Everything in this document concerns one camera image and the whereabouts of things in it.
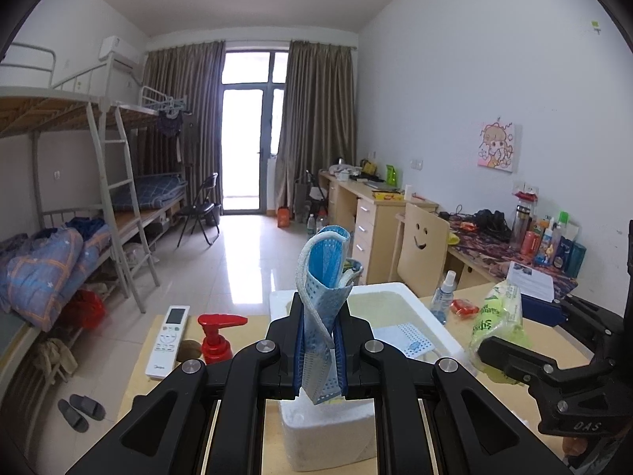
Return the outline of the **person's right hand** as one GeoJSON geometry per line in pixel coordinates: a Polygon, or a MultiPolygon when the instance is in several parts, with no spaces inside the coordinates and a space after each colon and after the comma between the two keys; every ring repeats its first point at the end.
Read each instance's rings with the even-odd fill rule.
{"type": "Polygon", "coordinates": [[[583,455],[589,445],[586,437],[564,437],[562,440],[562,450],[567,457],[578,457],[583,455]]]}

